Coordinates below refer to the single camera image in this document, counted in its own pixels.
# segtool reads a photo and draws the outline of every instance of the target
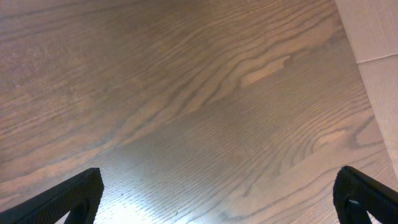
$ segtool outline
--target wood grain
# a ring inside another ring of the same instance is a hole
[[[329,0],[40,0],[2,9],[2,183],[84,164],[344,35]]]
[[[358,63],[398,54],[396,0],[336,0]]]
[[[361,63],[359,71],[398,174],[398,56]]]
[[[345,164],[398,189],[346,38],[292,57],[133,143],[1,183],[3,207],[91,166],[105,184],[96,223],[336,223]]]

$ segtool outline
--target wood grain pattern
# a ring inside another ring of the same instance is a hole
[[[5,206],[99,166],[96,223],[336,223],[341,166],[398,183],[348,41],[307,53],[134,143],[3,182]]]
[[[336,0],[358,63],[398,54],[396,0]]]
[[[361,63],[359,71],[398,174],[398,56]]]
[[[2,4],[2,183],[133,142],[344,35],[329,0],[32,4]]]

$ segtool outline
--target wood plank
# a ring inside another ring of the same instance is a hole
[[[292,57],[134,143],[2,182],[3,207],[91,166],[105,183],[97,223],[336,223],[346,164],[398,189],[348,40]]]
[[[398,1],[336,0],[358,63],[398,54]]]
[[[1,182],[133,142],[344,35],[329,0],[1,7]]]
[[[361,63],[359,70],[398,175],[398,56]]]

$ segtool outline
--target black plastic part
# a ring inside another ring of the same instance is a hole
[[[362,172],[345,166],[333,186],[333,203],[341,224],[398,223],[398,193]]]
[[[0,213],[0,223],[54,224],[70,211],[66,224],[91,224],[103,190],[100,169],[90,168]]]

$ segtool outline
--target black object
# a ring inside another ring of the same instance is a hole
[[[383,224],[398,223],[398,193],[350,166],[337,174],[333,203],[341,224],[371,224],[367,212]]]
[[[90,168],[0,213],[0,223],[54,224],[70,211],[65,224],[91,224],[103,190],[100,169]]]

